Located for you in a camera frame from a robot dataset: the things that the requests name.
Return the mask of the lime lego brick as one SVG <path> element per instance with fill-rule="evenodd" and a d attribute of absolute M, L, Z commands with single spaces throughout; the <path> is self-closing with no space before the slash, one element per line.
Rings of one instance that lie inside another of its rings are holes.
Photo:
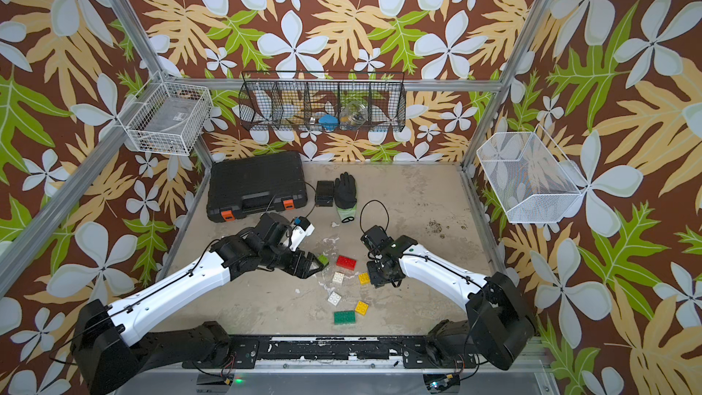
<path fill-rule="evenodd" d="M 319 256 L 317 257 L 317 259 L 318 259 L 318 261 L 320 261 L 320 263 L 322 263 L 322 265 L 327 266 L 327 265 L 329 264 L 329 259 L 328 259 L 328 257 L 327 257 L 326 255 L 323 255 L 323 254 L 322 254 L 322 255 L 319 255 Z"/>

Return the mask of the dark green 2x4 lego brick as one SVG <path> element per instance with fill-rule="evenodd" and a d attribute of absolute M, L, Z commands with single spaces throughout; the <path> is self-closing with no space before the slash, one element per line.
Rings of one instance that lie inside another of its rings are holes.
<path fill-rule="evenodd" d="M 355 311 L 334 312 L 334 325 L 335 326 L 354 325 L 354 323 L 356 323 L 356 312 Z"/>

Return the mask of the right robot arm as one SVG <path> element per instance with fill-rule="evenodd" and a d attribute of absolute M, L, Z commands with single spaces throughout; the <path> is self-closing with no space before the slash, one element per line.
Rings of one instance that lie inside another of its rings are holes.
<path fill-rule="evenodd" d="M 415 239 L 389 237 L 380 226 L 360 241 L 369 250 L 372 285 L 399 286 L 407 278 L 431 287 L 464 309 L 466 320 L 439 322 L 420 354 L 437 368 L 476 367 L 475 357 L 508 370 L 535 336 L 537 321 L 513 281 L 502 272 L 477 274 L 430 252 Z"/>

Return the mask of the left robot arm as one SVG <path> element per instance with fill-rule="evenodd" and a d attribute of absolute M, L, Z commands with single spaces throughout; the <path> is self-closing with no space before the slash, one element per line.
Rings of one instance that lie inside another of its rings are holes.
<path fill-rule="evenodd" d="M 155 327 L 248 272 L 280 270 L 307 279 L 323 271 L 314 254 L 299 248 L 313 232 L 306 217 L 287 221 L 264 213 L 255 226 L 215 239 L 193 263 L 155 285 L 109 305 L 85 305 L 69 351 L 89 392 L 109 394 L 144 371 L 181 362 L 227 365 L 234 354 L 219 323 L 160 333 Z"/>

